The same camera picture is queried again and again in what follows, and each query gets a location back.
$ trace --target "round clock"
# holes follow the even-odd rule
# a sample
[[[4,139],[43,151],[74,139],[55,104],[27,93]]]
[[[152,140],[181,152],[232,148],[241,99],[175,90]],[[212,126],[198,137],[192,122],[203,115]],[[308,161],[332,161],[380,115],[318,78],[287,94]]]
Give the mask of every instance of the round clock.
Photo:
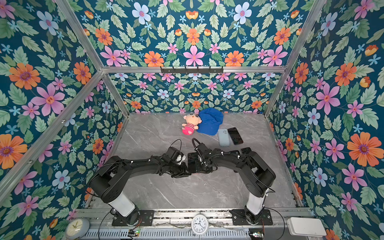
[[[202,215],[202,214],[197,214],[193,219],[192,219],[192,231],[196,235],[204,235],[207,233],[209,228],[209,223],[208,219]]]
[[[65,236],[69,240],[83,237],[89,229],[89,220],[86,218],[77,218],[71,221],[66,230]]]

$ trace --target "light blue smartphone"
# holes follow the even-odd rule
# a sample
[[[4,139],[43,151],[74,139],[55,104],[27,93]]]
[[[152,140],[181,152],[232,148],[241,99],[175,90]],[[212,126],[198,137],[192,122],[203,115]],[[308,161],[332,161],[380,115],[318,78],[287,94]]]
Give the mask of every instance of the light blue smartphone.
[[[231,145],[229,133],[227,129],[219,129],[217,131],[218,143],[221,147],[228,147]]]

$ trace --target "plush toy head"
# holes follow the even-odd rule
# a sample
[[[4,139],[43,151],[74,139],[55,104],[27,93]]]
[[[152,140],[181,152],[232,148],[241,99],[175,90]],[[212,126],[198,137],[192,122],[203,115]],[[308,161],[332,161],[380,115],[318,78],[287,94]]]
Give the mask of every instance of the plush toy head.
[[[199,123],[202,122],[201,118],[197,114],[194,114],[194,113],[185,115],[184,119],[187,121],[187,123],[192,123],[195,126],[197,126]]]

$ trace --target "stuffed toy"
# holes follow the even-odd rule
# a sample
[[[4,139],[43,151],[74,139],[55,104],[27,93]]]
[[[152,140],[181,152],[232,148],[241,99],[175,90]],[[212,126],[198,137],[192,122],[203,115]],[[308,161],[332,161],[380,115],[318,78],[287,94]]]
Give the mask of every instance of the stuffed toy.
[[[182,124],[185,135],[192,135],[196,129],[199,129],[197,125],[202,122],[201,118],[194,113],[185,115],[184,119],[187,121],[187,123]]]

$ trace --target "floral wallpaper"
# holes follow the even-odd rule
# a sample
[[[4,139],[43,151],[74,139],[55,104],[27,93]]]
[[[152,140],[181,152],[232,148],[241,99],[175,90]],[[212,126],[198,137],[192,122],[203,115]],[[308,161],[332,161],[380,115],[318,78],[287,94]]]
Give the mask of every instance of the floral wallpaper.
[[[269,115],[300,198],[327,240],[384,238],[384,7],[328,1]]]
[[[85,0],[76,14],[106,66],[278,66],[313,2]]]
[[[3,203],[0,239],[60,240],[76,209],[86,206],[87,183],[107,160],[122,121],[100,81]]]
[[[111,78],[130,112],[185,113],[215,108],[262,113],[280,74],[116,73]]]
[[[1,0],[0,38],[1,179],[95,70],[52,1]]]

